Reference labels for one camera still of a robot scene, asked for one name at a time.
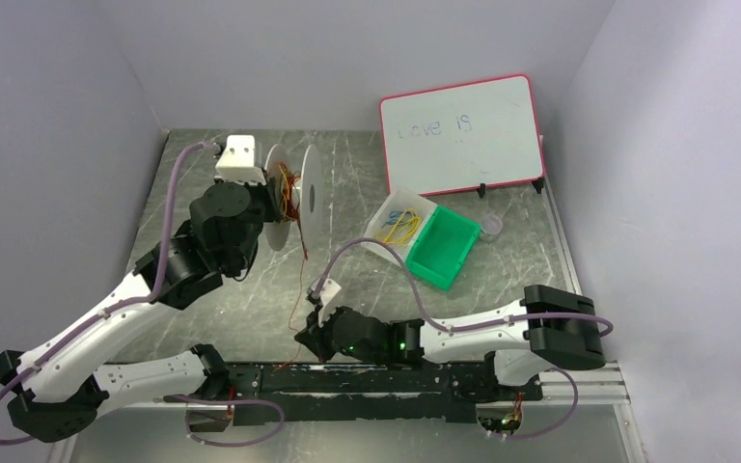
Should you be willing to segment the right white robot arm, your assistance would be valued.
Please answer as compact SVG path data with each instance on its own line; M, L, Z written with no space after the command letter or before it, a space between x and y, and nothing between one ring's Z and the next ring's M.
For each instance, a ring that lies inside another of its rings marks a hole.
M489 312L455 318L384 322L338 306L336 289L311 295L313 310L294 336L321 362L341 354L385 366L446 364L482 357L502 386L523 386L548 369L604 368L602 339L611 331L586 296L532 285Z

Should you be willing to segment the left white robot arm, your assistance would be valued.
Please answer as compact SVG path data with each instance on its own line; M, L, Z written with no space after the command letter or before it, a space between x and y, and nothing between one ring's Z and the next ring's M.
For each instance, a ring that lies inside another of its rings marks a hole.
M210 344L178 355L117 365L114 357L147 328L219 288L242 280L267 223L281 218L275 181L218 180L140 257L120 284L64 332L26 351L0 354L0 399L23 441L54 443L125 406L173 395L212 400L232 391L229 369Z

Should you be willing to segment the wires wound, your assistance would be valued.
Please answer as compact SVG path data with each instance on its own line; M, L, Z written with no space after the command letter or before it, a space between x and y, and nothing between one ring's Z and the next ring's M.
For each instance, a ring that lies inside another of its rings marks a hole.
M300 222L300 212L298 201L294 199L294 191L298 182L301 181L302 174L294 172L285 162L274 164L276 173L279 175L279 211L285 222L298 224Z

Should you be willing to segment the green plastic bin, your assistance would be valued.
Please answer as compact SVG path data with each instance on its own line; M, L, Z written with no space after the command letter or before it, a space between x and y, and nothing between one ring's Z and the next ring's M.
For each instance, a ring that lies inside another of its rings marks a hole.
M405 263L412 275L449 290L480 235L480 224L437 206Z

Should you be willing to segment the white plastic bin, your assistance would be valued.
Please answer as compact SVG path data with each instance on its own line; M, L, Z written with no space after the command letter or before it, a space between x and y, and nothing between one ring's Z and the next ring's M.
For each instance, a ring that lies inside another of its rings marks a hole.
M405 261L437 207L426 197L395 188L370 218L364 237L386 244Z

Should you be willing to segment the white filament spool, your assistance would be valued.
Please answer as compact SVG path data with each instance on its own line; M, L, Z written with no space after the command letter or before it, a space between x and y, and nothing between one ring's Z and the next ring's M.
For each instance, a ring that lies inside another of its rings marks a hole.
M288 152L276 144L268 152L265 169L273 182L269 191L275 193L280 219L264 225L263 233L274 251L282 250L288 241L291 226L297 227L305 257L320 236L324 211L324 176L319 152L308 145L301 168L290 168Z

